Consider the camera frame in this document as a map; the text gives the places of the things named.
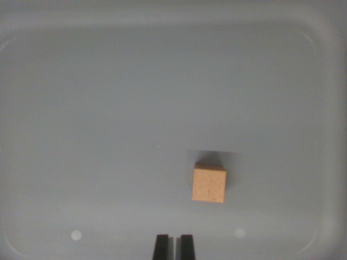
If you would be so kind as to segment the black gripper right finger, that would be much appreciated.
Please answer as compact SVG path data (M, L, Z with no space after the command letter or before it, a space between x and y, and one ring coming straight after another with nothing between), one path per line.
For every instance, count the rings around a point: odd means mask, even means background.
M196 260L193 235L181 235L176 239L176 260Z

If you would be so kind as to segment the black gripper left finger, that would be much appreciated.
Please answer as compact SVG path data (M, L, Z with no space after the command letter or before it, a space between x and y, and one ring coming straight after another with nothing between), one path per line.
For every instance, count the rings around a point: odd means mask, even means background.
M153 251L153 260L174 259L174 239L168 234L157 235Z

